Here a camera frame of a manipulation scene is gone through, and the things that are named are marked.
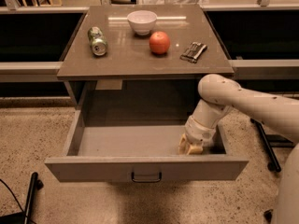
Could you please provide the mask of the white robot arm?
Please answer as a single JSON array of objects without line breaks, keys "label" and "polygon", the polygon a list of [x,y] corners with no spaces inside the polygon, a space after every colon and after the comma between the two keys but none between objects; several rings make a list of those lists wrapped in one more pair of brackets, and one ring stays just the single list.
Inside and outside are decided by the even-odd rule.
[{"label": "white robot arm", "polygon": [[294,143],[278,188],[271,224],[299,224],[299,101],[242,88],[237,82],[206,75],[198,83],[201,96],[181,136],[180,154],[200,154],[212,143],[219,121],[233,108]]}]

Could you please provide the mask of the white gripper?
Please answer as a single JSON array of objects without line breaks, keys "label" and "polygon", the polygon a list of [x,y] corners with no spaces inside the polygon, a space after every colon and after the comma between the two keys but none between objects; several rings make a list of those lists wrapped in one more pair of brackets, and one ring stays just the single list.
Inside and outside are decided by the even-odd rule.
[{"label": "white gripper", "polygon": [[203,147],[211,147],[213,145],[216,129],[208,128],[200,124],[194,116],[188,117],[184,129],[185,132],[180,137],[178,144],[179,154],[202,154],[204,150]]}]

